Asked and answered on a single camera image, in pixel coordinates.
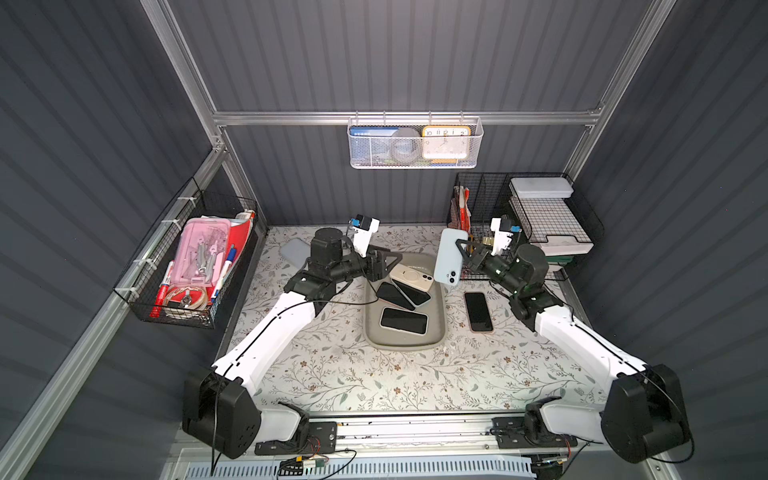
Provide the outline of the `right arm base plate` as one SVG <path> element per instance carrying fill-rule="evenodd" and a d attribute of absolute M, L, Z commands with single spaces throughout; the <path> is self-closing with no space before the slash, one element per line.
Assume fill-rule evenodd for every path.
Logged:
<path fill-rule="evenodd" d="M 551 433 L 531 433 L 525 426 L 523 417 L 494 417 L 489 434 L 496 440 L 500 449 L 522 448 L 567 448 L 579 445 L 579 440 L 569 435 Z"/>

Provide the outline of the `beige case phone with ring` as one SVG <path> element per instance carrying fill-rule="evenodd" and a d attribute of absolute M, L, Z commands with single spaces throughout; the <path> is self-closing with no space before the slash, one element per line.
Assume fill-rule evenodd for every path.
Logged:
<path fill-rule="evenodd" d="M 428 292 L 434 282 L 430 274 L 410 266 L 398 264 L 389 274 L 392 281 L 397 281 L 421 292 Z"/>

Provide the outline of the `light blue case phone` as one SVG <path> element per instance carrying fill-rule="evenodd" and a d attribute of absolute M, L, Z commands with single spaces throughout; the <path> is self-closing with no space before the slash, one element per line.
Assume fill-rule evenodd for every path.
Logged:
<path fill-rule="evenodd" d="M 434 280 L 446 288 L 458 285 L 463 268 L 463 242 L 469 234 L 465 230 L 446 228 L 442 231 L 436 262 Z"/>

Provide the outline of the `pink case phone black screen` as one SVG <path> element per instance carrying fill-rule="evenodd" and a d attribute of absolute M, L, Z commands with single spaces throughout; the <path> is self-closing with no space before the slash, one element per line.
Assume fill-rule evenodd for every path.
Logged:
<path fill-rule="evenodd" d="M 482 292 L 464 294 L 470 330 L 476 333 L 490 333 L 494 330 L 486 296 Z"/>

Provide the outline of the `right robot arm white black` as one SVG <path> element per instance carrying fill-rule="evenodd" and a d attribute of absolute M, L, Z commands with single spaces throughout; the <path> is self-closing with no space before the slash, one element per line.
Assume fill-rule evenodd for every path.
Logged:
<path fill-rule="evenodd" d="M 587 326 L 547 288 L 548 264 L 540 248 L 524 244 L 510 260 L 467 239 L 451 240 L 446 249 L 460 257 L 448 269 L 449 280 L 457 280 L 462 266 L 487 276 L 502 288 L 515 318 L 566 353 L 607 395 L 593 404 L 557 396 L 529 404 L 530 439 L 559 435 L 602 443 L 633 464 L 695 443 L 675 372 L 628 354 Z"/>

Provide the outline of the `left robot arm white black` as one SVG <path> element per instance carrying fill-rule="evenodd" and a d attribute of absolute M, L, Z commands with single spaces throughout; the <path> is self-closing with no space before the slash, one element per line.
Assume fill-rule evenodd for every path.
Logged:
<path fill-rule="evenodd" d="M 317 230 L 309 254 L 286 282 L 266 317 L 231 351 L 184 382 L 182 430 L 212 450 L 212 457 L 236 459 L 252 444 L 308 443 L 306 413 L 281 403 L 260 409 L 260 383 L 294 337 L 357 278 L 384 279 L 402 255 L 372 244 L 378 220 L 359 215 L 347 231 Z"/>

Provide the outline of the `grey storage tray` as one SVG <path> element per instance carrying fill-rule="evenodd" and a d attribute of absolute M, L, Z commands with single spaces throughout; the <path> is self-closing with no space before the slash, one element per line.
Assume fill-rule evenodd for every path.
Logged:
<path fill-rule="evenodd" d="M 378 349 L 425 350 L 446 337 L 445 302 L 437 281 L 421 291 L 387 277 L 365 286 L 365 302 L 363 333 Z"/>

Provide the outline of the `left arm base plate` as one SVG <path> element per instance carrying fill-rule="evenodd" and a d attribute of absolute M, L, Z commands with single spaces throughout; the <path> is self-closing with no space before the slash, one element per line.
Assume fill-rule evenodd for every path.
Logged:
<path fill-rule="evenodd" d="M 310 456 L 334 453 L 338 438 L 337 430 L 336 422 L 305 422 L 299 425 L 297 432 L 287 441 L 256 443 L 254 454 L 257 456 Z"/>

